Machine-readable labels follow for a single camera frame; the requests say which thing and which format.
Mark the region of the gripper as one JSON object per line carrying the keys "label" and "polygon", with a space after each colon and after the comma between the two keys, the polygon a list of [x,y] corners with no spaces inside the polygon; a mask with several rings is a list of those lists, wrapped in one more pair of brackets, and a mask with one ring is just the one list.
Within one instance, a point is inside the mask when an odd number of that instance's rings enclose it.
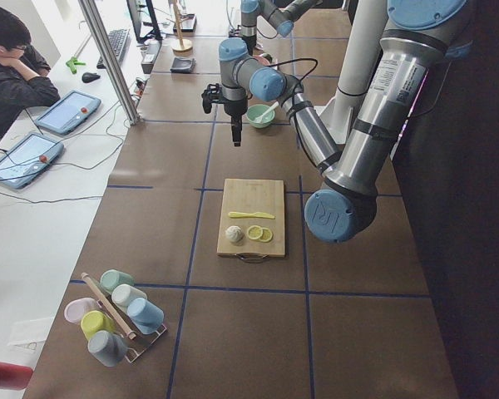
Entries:
{"label": "gripper", "polygon": [[238,25],[237,27],[232,27],[229,30],[229,37],[241,38],[245,42],[249,54],[253,54],[254,48],[257,44],[257,27],[255,25],[254,26]]}
{"label": "gripper", "polygon": [[201,94],[202,108],[205,114],[210,114],[213,104],[224,106],[225,113],[231,116],[232,142],[235,147],[241,145],[242,120],[246,113],[246,94],[242,89],[224,87],[220,83],[211,83]]}

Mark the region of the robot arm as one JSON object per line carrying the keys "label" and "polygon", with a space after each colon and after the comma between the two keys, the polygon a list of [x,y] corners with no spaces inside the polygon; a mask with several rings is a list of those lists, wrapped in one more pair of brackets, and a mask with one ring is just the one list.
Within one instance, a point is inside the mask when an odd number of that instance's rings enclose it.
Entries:
{"label": "robot arm", "polygon": [[311,7],[310,1],[285,8],[243,1],[240,35],[220,44],[221,81],[207,86],[202,106],[205,112],[214,104],[224,107],[232,141],[239,145],[249,98],[277,102],[324,179],[305,205],[305,221],[319,239],[343,242],[376,215],[376,180],[428,69],[468,50],[465,36],[475,3],[359,2],[336,94],[321,111],[299,78],[260,64],[253,55],[259,18],[287,36]]}
{"label": "robot arm", "polygon": [[285,8],[279,8],[270,0],[242,0],[240,24],[234,28],[252,56],[257,45],[257,19],[262,17],[281,37],[287,37],[294,23],[310,8],[321,4],[317,0],[295,0]]}

